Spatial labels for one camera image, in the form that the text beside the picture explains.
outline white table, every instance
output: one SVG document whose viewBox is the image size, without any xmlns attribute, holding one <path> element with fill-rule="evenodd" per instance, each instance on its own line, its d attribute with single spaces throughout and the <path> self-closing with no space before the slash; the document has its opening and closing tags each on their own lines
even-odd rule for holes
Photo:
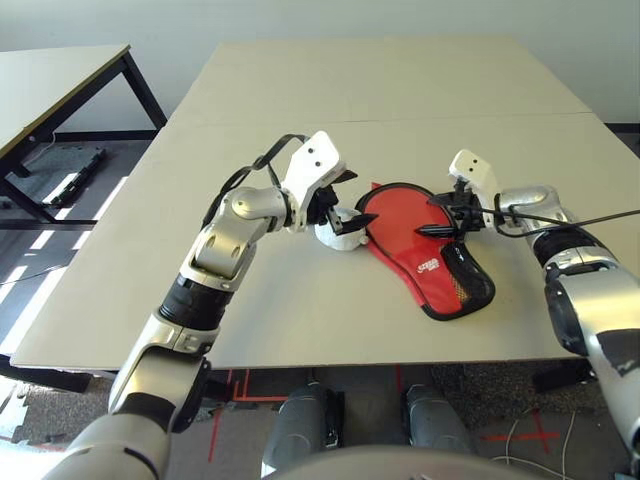
<svg viewBox="0 0 640 480">
<path fill-rule="evenodd" d="M 10 171 L 28 176 L 21 162 L 29 152 L 40 142 L 49 142 L 58 126 L 120 73 L 156 129 L 165 125 L 167 119 L 129 49 L 129 45 L 105 45 L 0 52 L 0 190 L 36 219 L 0 222 L 0 229 L 87 230 L 95 223 L 56 220 L 4 177 Z M 123 138 L 126 133 L 110 137 Z M 86 134 L 75 136 L 80 140 Z"/>
<path fill-rule="evenodd" d="M 319 129 L 360 175 L 336 189 L 347 206 L 372 181 L 449 190 L 447 168 L 461 148 L 490 161 L 504 187 L 555 185 L 582 218 L 640 204 L 638 159 L 509 39 L 225 45 L 77 254 L 13 364 L 118 368 L 221 183 L 281 134 Z M 620 172 L 616 183 L 603 182 L 612 170 Z M 254 185 L 266 184 L 266 175 L 257 177 Z M 639 223 L 590 228 L 636 273 Z M 209 359 L 223 368 L 567 356 L 526 242 L 484 231 L 470 234 L 468 246 L 496 297 L 471 315 L 437 322 L 366 249 L 332 251 L 311 232 L 268 235 Z"/>
</svg>

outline cable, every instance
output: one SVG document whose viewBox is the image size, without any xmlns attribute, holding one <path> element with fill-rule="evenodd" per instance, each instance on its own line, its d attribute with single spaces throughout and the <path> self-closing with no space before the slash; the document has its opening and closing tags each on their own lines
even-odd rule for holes
<svg viewBox="0 0 640 480">
<path fill-rule="evenodd" d="M 32 278 L 35 277 L 39 277 L 40 275 L 45 275 L 49 272 L 53 272 L 54 270 L 59 270 L 63 267 L 66 267 L 67 265 L 56 265 L 54 267 L 49 267 L 49 268 L 45 268 L 43 271 L 38 272 L 38 273 L 34 273 L 33 275 L 27 275 L 26 277 L 22 277 L 22 278 L 18 278 L 16 280 L 11 280 L 9 282 L 2 282 L 0 283 L 0 287 L 4 286 L 4 285 L 11 285 L 12 283 L 18 283 L 18 282 L 23 282 L 25 280 L 30 280 Z"/>
<path fill-rule="evenodd" d="M 47 151 L 47 150 L 49 150 L 51 147 L 53 147 L 53 145 L 56 143 L 56 132 L 52 132 L 52 133 L 51 133 L 51 135 L 52 135 L 52 137 L 53 137 L 53 139 L 51 140 L 51 143 L 49 143 L 49 145 L 47 145 L 47 146 L 46 146 L 46 147 L 44 147 L 42 150 L 40 150 L 40 151 L 35 155 L 35 157 L 30 158 L 30 159 L 29 159 L 29 162 L 33 162 L 33 161 L 37 160 L 38 158 L 40 158 L 40 157 L 42 156 L 42 154 L 43 154 L 44 152 L 46 152 L 46 151 Z"/>
<path fill-rule="evenodd" d="M 604 217 L 592 218 L 590 220 L 583 220 L 583 221 L 580 221 L 580 222 L 569 223 L 569 222 L 563 222 L 562 220 L 556 220 L 555 218 L 546 218 L 546 217 L 540 217 L 538 215 L 529 215 L 529 214 L 517 213 L 517 212 L 501 212 L 499 210 L 492 210 L 490 208 L 475 207 L 475 206 L 471 206 L 471 205 L 454 206 L 454 207 L 451 207 L 451 209 L 454 210 L 454 211 L 455 210 L 468 209 L 468 210 L 475 211 L 475 212 L 491 213 L 491 214 L 494 215 L 494 217 L 527 218 L 527 219 L 531 219 L 531 220 L 538 220 L 538 221 L 541 221 L 541 222 L 547 222 L 547 223 L 555 224 L 555 226 L 553 226 L 553 227 L 543 227 L 543 228 L 538 228 L 536 230 L 531 230 L 531 231 L 528 231 L 528 232 L 509 233 L 509 232 L 505 232 L 504 230 L 502 230 L 502 228 L 500 228 L 500 225 L 498 224 L 498 222 L 495 222 L 494 224 L 495 224 L 495 227 L 496 227 L 496 231 L 500 235 L 504 235 L 505 237 L 509 237 L 509 238 L 528 237 L 530 235 L 537 235 L 539 233 L 549 232 L 549 231 L 553 231 L 553 230 L 567 230 L 567 229 L 572 229 L 572 228 L 579 228 L 579 227 L 583 227 L 585 225 L 591 225 L 593 223 L 607 222 L 609 220 L 615 220 L 617 218 L 622 218 L 622 217 L 629 217 L 631 215 L 640 215 L 640 210 L 629 210 L 627 212 L 614 213 L 612 215 L 606 215 Z"/>
<path fill-rule="evenodd" d="M 524 412 L 522 412 L 520 414 L 520 417 L 516 418 L 513 421 L 511 430 L 509 430 L 509 435 L 507 435 L 507 442 L 505 443 L 505 446 L 504 446 L 504 455 L 507 458 L 507 465 L 509 465 L 509 444 L 511 443 L 511 437 L 513 436 L 513 433 L 516 431 L 516 427 L 518 426 L 518 423 L 520 423 L 520 418 L 524 417 L 530 411 L 531 411 L 531 407 L 527 408 Z"/>
<path fill-rule="evenodd" d="M 571 422 L 569 422 L 569 428 L 567 428 L 567 434 L 564 437 L 564 444 L 562 445 L 562 480 L 567 479 L 567 470 L 565 468 L 565 460 L 567 458 L 567 445 L 569 444 L 569 437 L 571 436 L 571 430 L 573 430 L 573 422 L 576 419 L 576 411 L 571 414 Z"/>
<path fill-rule="evenodd" d="M 202 228 L 204 228 L 211 222 L 211 220 L 213 220 L 214 215 L 220 207 L 222 198 L 234 188 L 238 188 L 251 172 L 255 170 L 262 170 L 264 167 L 267 167 L 271 183 L 276 187 L 280 187 L 280 180 L 278 179 L 278 175 L 276 175 L 275 170 L 271 166 L 271 161 L 276 157 L 278 153 L 280 153 L 280 150 L 282 150 L 293 139 L 297 139 L 300 140 L 300 142 L 305 143 L 309 139 L 309 137 L 307 137 L 306 135 L 294 133 L 283 135 L 276 143 L 273 144 L 273 146 L 267 151 L 267 153 L 265 153 L 264 155 L 260 155 L 251 165 L 246 165 L 237 170 L 233 175 L 231 175 L 229 179 L 224 183 L 224 185 L 222 185 L 220 193 L 218 193 L 218 195 L 216 195 L 216 197 L 213 199 L 213 202 L 211 202 L 207 213 L 202 219 Z"/>
<path fill-rule="evenodd" d="M 497 462 L 498 460 L 506 460 L 506 459 L 507 457 L 505 457 L 504 455 L 500 455 L 499 457 L 493 457 L 491 461 Z M 551 475 L 555 475 L 556 477 L 560 477 L 565 480 L 575 480 L 572 477 L 567 477 L 566 475 L 563 476 L 560 472 L 556 472 L 555 470 L 552 470 L 549 467 L 545 467 L 544 465 L 541 465 L 539 463 L 532 462 L 531 460 L 525 460 L 524 458 L 518 458 L 518 457 L 512 457 L 512 456 L 509 456 L 509 459 L 516 462 L 524 463 L 526 465 L 531 465 L 532 467 L 539 468 L 540 470 L 544 470 L 545 472 L 550 473 Z"/>
<path fill-rule="evenodd" d="M 531 410 L 531 408 L 528 408 L 527 410 L 525 410 L 524 412 L 522 412 L 522 415 L 525 415 L 527 412 L 529 412 Z M 576 411 L 574 410 L 573 413 L 571 414 L 571 421 L 569 422 L 569 427 L 567 428 L 567 434 L 564 437 L 564 443 L 562 445 L 562 473 L 560 472 L 556 472 L 555 470 L 552 470 L 548 467 L 545 467 L 544 465 L 541 465 L 539 463 L 536 462 L 532 462 L 531 460 L 525 460 L 523 458 L 518 458 L 518 457 L 513 457 L 511 455 L 509 455 L 509 443 L 511 442 L 511 437 L 513 436 L 515 430 L 516 430 L 516 426 L 518 425 L 518 423 L 520 422 L 520 418 L 516 418 L 513 422 L 513 425 L 511 426 L 511 429 L 509 430 L 509 435 L 507 435 L 507 442 L 505 444 L 505 455 L 500 455 L 498 457 L 493 457 L 491 459 L 491 461 L 497 461 L 497 460 L 505 460 L 506 464 L 509 465 L 509 461 L 514 460 L 516 462 L 521 462 L 521 463 L 525 463 L 527 465 L 531 465 L 534 467 L 538 467 L 548 473 L 551 473 L 557 477 L 562 478 L 562 480 L 574 480 L 573 478 L 567 476 L 567 471 L 566 471 L 566 457 L 567 457 L 567 445 L 569 445 L 569 439 L 571 438 L 571 431 L 573 430 L 573 423 L 576 419 Z"/>
</svg>

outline red fabric pouch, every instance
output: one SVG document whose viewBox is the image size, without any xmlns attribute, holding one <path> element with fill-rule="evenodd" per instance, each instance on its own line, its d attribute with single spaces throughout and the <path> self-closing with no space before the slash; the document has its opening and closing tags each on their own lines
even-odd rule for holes
<svg viewBox="0 0 640 480">
<path fill-rule="evenodd" d="M 428 203 L 432 196 L 418 185 L 390 183 L 363 196 L 356 209 L 378 215 L 366 228 L 371 252 L 404 280 L 427 315 L 451 320 L 488 305 L 495 286 L 464 242 L 415 232 L 454 224 L 445 209 Z"/>
</svg>

